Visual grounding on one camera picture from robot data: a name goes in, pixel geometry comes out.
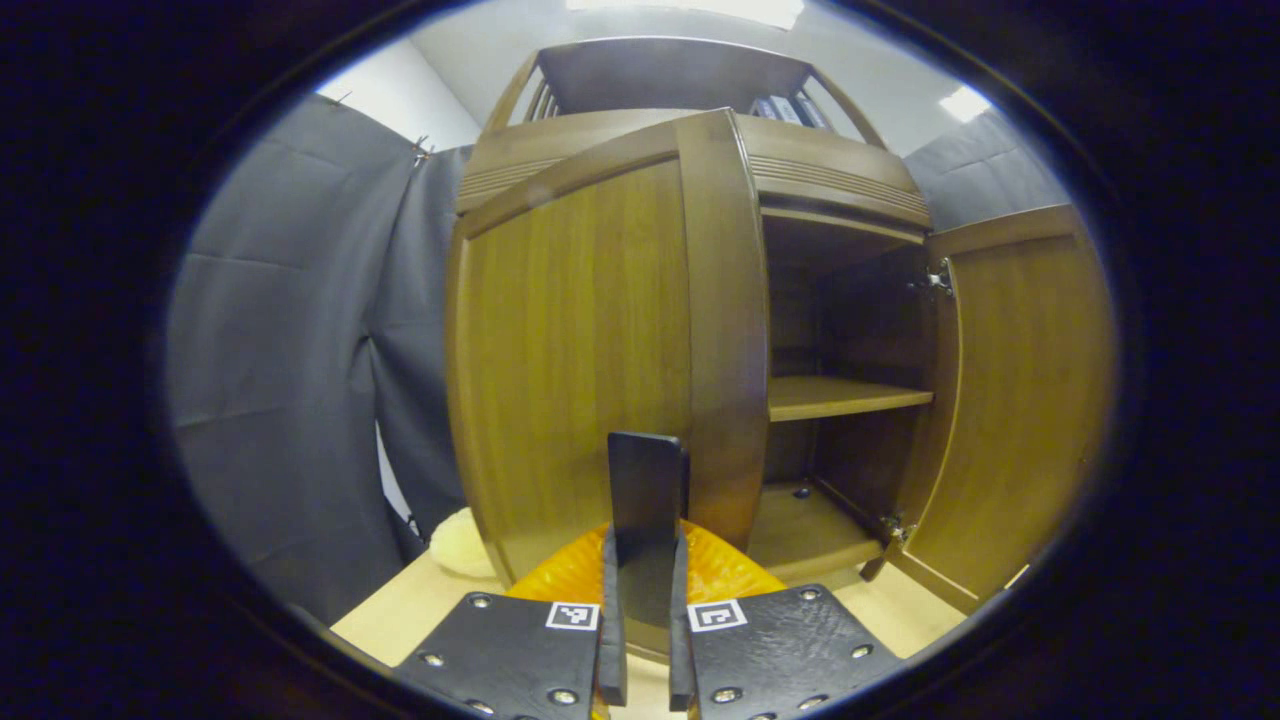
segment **orange part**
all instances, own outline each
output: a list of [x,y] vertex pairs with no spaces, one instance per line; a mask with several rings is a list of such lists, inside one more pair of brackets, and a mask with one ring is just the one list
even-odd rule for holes
[[[714,602],[786,589],[768,570],[710,530],[680,521],[689,543],[687,602]],[[541,602],[604,602],[602,551],[608,524],[544,560],[507,592]]]

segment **white wall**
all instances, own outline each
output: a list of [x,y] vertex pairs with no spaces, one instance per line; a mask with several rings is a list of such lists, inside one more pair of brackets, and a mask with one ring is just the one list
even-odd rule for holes
[[404,493],[399,489],[399,480],[396,479],[396,470],[392,470],[392,461],[387,457],[383,429],[378,427],[376,420],[374,421],[374,438],[378,441],[378,471],[383,480],[383,495],[387,497],[387,502],[390,502],[392,507],[396,509],[396,514],[402,520],[407,520],[411,512],[408,502],[404,501]]
[[471,145],[480,126],[412,42],[399,40],[367,55],[316,92],[383,123],[410,141],[428,135],[436,150]]

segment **cabinet door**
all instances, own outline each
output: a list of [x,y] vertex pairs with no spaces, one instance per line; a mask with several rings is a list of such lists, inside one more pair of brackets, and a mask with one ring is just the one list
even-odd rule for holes
[[925,241],[934,290],[934,401],[900,497],[888,561],[972,612],[1053,536],[1093,470],[1112,410],[1116,331],[1092,241],[1070,206]]
[[598,145],[465,215],[449,415],[499,575],[611,518],[609,432],[680,437],[689,518],[746,546],[768,427],[755,190],[728,110]]

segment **gray curtain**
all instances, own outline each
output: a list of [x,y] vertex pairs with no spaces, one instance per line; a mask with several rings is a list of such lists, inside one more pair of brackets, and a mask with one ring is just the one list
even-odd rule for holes
[[1070,202],[1004,118],[987,111],[902,159],[936,232]]
[[462,506],[444,404],[444,258],[470,149],[319,96],[206,209],[170,305],[166,380],[193,488],[280,600],[332,624],[403,568],[374,420],[429,533]]

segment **door hinge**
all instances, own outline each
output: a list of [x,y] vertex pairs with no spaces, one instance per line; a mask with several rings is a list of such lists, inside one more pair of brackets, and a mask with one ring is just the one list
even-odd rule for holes
[[911,539],[911,533],[915,532],[914,523],[910,525],[902,525],[902,514],[895,512],[887,518],[881,518],[881,523],[884,524],[884,529],[888,530],[888,537],[891,541],[896,539],[899,544],[906,544],[906,541]]
[[938,260],[938,272],[931,273],[929,268],[924,268],[924,279],[913,281],[906,283],[910,290],[929,290],[938,288],[947,295],[947,297],[955,296],[955,290],[951,288],[951,259],[943,258]]

